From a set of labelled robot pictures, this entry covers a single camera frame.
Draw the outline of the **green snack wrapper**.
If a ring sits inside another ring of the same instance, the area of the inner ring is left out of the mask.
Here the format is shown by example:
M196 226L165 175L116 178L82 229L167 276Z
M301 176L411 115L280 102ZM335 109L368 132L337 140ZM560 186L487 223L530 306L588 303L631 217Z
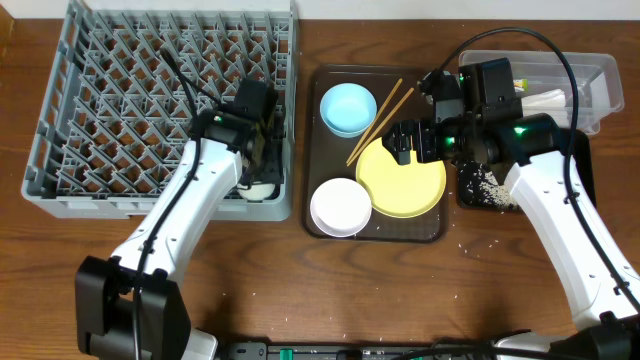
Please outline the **green snack wrapper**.
M517 93L525 92L528 89L528 81L526 79L514 79L513 84Z

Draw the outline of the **white cup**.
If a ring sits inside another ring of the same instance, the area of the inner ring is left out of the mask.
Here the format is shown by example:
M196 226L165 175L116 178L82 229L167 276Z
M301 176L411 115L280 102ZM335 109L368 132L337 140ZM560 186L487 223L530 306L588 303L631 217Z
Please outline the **white cup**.
M238 194L250 202L260 202L269 198L275 191L273 183L254 183L251 185L236 186Z

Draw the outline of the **white paper napkin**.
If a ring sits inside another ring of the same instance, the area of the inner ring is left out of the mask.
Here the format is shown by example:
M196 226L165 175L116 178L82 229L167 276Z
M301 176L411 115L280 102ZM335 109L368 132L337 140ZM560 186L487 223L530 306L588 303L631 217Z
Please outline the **white paper napkin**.
M537 113L551 113L563 110L566 106L566 95L561 89L525 96L521 99L525 116Z

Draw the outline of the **white bowl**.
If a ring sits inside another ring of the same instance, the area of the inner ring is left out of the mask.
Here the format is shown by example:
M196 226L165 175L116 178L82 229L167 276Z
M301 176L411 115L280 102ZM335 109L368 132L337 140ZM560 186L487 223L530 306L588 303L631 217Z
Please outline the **white bowl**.
M346 238L365 228L373 208L362 185L348 178L333 178L313 192L309 210L313 223L322 233Z

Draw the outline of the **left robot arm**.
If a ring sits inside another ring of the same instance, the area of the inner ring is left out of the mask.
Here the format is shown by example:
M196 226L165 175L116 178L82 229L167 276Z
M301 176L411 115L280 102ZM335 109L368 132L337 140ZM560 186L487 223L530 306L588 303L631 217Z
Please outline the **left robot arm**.
M88 256L75 275L77 344L98 359L212 359L218 341L193 327L181 284L219 203L266 185L263 151L276 90L244 79L234 99L192 119L169 184L108 259Z

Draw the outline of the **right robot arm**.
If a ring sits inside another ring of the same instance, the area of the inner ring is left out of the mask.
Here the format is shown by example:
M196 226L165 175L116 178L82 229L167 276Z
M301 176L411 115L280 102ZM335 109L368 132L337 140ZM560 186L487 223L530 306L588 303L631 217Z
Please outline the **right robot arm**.
M429 119L391 127L382 144L400 165L475 161L532 223L563 285L577 332L566 338L530 331L468 349L492 359L636 359L639 275L593 205L573 157L576 130L546 113L526 116L506 58L435 70L420 89Z

